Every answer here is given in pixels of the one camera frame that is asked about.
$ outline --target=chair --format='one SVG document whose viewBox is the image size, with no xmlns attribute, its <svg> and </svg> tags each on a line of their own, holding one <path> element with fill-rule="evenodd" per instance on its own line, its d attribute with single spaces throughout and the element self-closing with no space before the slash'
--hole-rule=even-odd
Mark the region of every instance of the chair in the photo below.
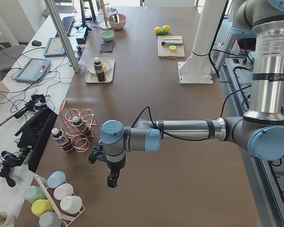
<svg viewBox="0 0 284 227">
<path fill-rule="evenodd" d="M 8 73 L 25 48 L 25 45 L 17 45 L 8 48 L 0 45 L 0 80 L 3 80 L 6 73 Z"/>
<path fill-rule="evenodd" d="M 58 13 L 72 13 L 75 10 L 73 5 L 71 6 L 60 5 L 60 3 L 72 3 L 72 0 L 54 0 L 54 2 L 56 4 L 59 3 L 59 5 L 57 5 Z M 43 11 L 42 16 L 45 18 L 49 16 L 49 12 L 47 9 Z"/>
</svg>

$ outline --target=bottle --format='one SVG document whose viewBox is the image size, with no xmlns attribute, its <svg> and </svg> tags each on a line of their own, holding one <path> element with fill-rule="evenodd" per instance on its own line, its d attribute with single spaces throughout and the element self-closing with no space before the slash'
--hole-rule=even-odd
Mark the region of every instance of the bottle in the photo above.
<svg viewBox="0 0 284 227">
<path fill-rule="evenodd" d="M 73 116 L 72 123 L 76 127 L 76 131 L 78 133 L 84 134 L 87 137 L 91 135 L 89 127 L 85 124 L 85 122 L 80 117 Z"/>
<path fill-rule="evenodd" d="M 53 139 L 57 142 L 57 144 L 66 152 L 70 152 L 73 150 L 73 145 L 71 140 L 62 130 L 57 128 L 52 129 Z"/>
<path fill-rule="evenodd" d="M 104 69 L 102 67 L 102 62 L 99 60 L 99 58 L 95 58 L 94 67 L 95 67 L 95 72 L 96 72 L 98 81 L 99 82 L 106 81 Z"/>
</svg>

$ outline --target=green bowl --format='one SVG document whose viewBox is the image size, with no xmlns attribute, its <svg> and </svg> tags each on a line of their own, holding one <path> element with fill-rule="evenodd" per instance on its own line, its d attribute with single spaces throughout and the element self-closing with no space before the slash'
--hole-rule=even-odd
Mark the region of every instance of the green bowl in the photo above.
<svg viewBox="0 0 284 227">
<path fill-rule="evenodd" d="M 115 34 L 112 31 L 101 32 L 101 38 L 106 42 L 112 41 L 114 36 Z"/>
</svg>

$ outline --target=white tray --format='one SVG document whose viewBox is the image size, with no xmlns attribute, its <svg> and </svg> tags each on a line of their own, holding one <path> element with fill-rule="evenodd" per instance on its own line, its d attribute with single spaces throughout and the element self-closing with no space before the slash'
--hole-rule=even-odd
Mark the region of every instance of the white tray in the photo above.
<svg viewBox="0 0 284 227">
<path fill-rule="evenodd" d="M 99 82 L 98 78 L 95 74 L 89 72 L 87 70 L 86 76 L 85 76 L 85 82 L 86 83 L 99 83 L 99 84 L 105 84 L 105 83 L 110 83 L 113 81 L 114 77 L 114 68 L 115 68 L 115 59 L 114 58 L 99 58 L 101 59 L 106 59 L 110 62 L 110 70 L 105 73 L 106 81 L 104 82 Z"/>
</svg>

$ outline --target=pink bowl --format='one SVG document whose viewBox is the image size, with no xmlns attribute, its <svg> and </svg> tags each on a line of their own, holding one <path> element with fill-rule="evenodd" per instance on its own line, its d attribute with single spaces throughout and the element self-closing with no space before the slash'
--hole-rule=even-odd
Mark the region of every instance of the pink bowl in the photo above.
<svg viewBox="0 0 284 227">
<path fill-rule="evenodd" d="M 119 30 L 121 28 L 123 28 L 126 24 L 126 16 L 124 14 L 118 13 L 119 15 L 119 23 L 115 23 L 113 21 L 111 21 L 111 18 L 109 17 L 107 20 L 109 22 L 109 24 L 111 25 L 112 28 Z"/>
</svg>

